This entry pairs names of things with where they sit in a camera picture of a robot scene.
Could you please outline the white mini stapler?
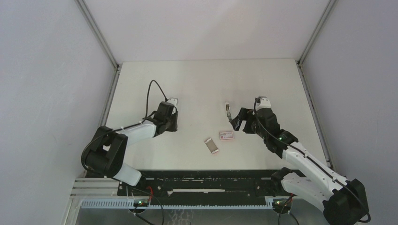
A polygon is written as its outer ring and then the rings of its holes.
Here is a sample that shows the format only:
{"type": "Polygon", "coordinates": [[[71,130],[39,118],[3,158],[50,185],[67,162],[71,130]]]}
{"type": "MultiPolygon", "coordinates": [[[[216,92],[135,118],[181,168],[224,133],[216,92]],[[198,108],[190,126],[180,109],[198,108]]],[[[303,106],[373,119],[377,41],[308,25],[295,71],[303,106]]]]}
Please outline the white mini stapler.
{"type": "Polygon", "coordinates": [[[232,121],[230,104],[228,102],[225,103],[225,108],[226,108],[226,116],[227,116],[228,121],[232,121]]]}

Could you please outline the red staple box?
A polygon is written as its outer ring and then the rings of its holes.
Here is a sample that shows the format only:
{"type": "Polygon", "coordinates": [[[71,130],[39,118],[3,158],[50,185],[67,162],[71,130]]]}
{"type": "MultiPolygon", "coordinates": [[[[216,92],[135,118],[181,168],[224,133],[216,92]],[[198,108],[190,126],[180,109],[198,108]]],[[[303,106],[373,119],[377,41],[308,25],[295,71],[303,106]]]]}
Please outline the red staple box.
{"type": "Polygon", "coordinates": [[[233,140],[234,133],[232,131],[224,131],[219,133],[220,140],[233,140]]]}

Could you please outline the cardboard staple box tray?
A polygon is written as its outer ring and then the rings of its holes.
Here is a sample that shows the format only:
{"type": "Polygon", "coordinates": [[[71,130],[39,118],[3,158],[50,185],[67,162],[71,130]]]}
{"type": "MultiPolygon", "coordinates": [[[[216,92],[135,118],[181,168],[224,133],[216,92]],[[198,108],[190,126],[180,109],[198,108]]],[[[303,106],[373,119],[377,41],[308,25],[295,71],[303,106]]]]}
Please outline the cardboard staple box tray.
{"type": "Polygon", "coordinates": [[[204,143],[211,152],[211,154],[215,154],[219,151],[218,147],[216,146],[212,138],[208,138],[207,140],[204,141],[204,143]]]}

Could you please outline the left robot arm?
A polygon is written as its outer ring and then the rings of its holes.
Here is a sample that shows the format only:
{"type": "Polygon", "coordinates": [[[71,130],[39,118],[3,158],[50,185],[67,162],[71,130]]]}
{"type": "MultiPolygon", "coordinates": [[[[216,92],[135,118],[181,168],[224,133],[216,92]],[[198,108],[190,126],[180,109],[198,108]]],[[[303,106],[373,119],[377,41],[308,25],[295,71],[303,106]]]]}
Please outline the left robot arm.
{"type": "Polygon", "coordinates": [[[124,162],[127,147],[139,141],[155,138],[164,132],[177,131],[178,100],[162,101],[158,109],[142,122],[119,129],[101,126],[81,155],[81,164],[86,171],[98,173],[128,184],[135,195],[142,195],[147,183],[141,172],[124,162]]]}

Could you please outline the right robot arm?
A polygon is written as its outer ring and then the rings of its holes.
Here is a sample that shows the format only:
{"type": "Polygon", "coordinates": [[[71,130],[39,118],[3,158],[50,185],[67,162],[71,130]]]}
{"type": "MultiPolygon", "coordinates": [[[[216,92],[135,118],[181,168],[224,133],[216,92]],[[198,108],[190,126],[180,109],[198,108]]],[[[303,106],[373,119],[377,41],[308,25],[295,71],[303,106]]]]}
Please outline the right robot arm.
{"type": "Polygon", "coordinates": [[[306,200],[323,213],[330,225],[370,222],[364,185],[358,179],[348,180],[317,160],[297,137],[280,128],[271,108],[241,108],[238,115],[232,118],[227,105],[226,114],[235,131],[245,121],[243,132],[257,134],[269,151],[296,166],[305,175],[301,178],[286,167],[274,173],[271,188],[275,194],[288,192],[306,200]]]}

